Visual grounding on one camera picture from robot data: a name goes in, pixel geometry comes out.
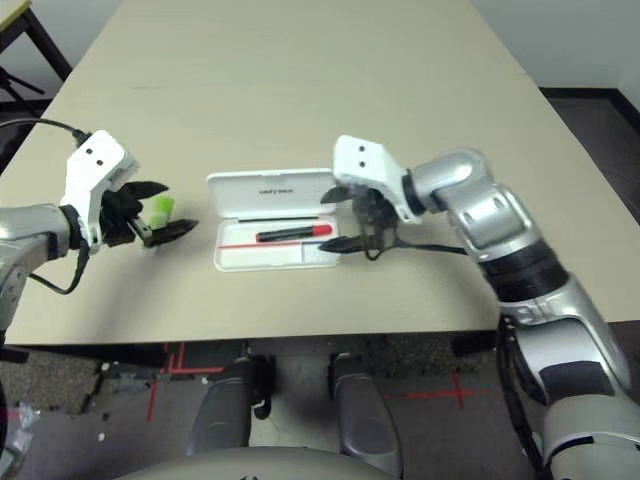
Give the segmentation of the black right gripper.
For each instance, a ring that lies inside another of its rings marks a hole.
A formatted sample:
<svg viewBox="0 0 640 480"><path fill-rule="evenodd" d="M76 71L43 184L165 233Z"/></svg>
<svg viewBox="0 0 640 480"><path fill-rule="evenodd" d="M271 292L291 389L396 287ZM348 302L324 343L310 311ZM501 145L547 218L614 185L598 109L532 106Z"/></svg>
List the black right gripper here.
<svg viewBox="0 0 640 480"><path fill-rule="evenodd" d="M352 254L366 250L384 250L386 232L398 224L394 206L377 190L356 187L352 198L349 187L335 186L321 198L322 202L352 199L352 210L359 224L360 237L336 237L319 245L323 252Z"/></svg>

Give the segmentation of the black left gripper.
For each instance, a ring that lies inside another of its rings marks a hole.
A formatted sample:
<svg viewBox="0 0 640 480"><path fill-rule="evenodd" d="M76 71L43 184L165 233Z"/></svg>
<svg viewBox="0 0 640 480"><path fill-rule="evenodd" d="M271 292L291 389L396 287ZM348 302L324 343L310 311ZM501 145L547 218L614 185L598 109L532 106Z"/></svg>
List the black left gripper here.
<svg viewBox="0 0 640 480"><path fill-rule="evenodd" d="M127 182L118 191L106 191L101 200L99 224L102 241L107 246L132 243L136 239L145 247L157 247L173 242L191 232L197 220L176 220L165 226L152 229L140 219L143 210L142 199L168 191L169 187L155 181Z"/></svg>

